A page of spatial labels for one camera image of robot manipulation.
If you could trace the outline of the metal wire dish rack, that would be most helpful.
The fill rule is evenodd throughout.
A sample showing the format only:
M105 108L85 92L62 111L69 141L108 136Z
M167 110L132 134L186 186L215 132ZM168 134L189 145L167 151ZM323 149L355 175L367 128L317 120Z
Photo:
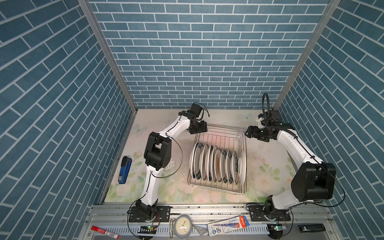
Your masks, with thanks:
M245 131L209 125L195 137L190 156L188 184L224 193L246 193L246 172L241 173L241 154L247 152Z

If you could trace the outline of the green rim hao wei plate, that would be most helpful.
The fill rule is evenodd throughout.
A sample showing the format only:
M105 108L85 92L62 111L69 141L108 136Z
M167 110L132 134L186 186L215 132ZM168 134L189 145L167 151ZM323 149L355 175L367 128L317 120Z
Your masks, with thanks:
M236 151L233 151L232 153L232 159L231 159L231 172L232 172L232 179L235 183L235 185L237 185L239 183L239 173L238 173L238 155L236 153Z

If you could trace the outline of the orange sunburst plate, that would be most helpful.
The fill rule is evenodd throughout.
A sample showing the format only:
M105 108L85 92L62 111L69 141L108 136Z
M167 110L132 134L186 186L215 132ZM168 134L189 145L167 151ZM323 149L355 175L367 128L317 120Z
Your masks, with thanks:
M239 157L239 184L243 185L246 181L247 172L247 152L242 151Z

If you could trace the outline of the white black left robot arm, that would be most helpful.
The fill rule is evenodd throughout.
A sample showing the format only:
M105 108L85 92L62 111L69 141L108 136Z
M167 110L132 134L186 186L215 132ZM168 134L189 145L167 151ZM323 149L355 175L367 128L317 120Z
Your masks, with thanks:
M178 113L178 117L164 130L151 132L144 151L146 165L146 180L143 195L134 201L140 217L145 221L152 221L156 215L158 204L158 191L162 172L167 167L172 156L172 144L185 130L190 134L205 133L208 131L207 123L203 120L204 112L199 103L193 103L186 111Z

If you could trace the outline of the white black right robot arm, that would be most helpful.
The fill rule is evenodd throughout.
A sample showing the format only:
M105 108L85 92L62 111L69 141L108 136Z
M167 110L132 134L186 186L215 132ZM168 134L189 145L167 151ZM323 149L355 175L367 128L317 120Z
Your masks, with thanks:
M291 124L278 123L263 128L249 126L245 136L264 142L270 139L278 141L285 147L297 168L290 188L267 197L263 208L266 219L274 221L291 207L332 198L336 167L317 157L300 139Z

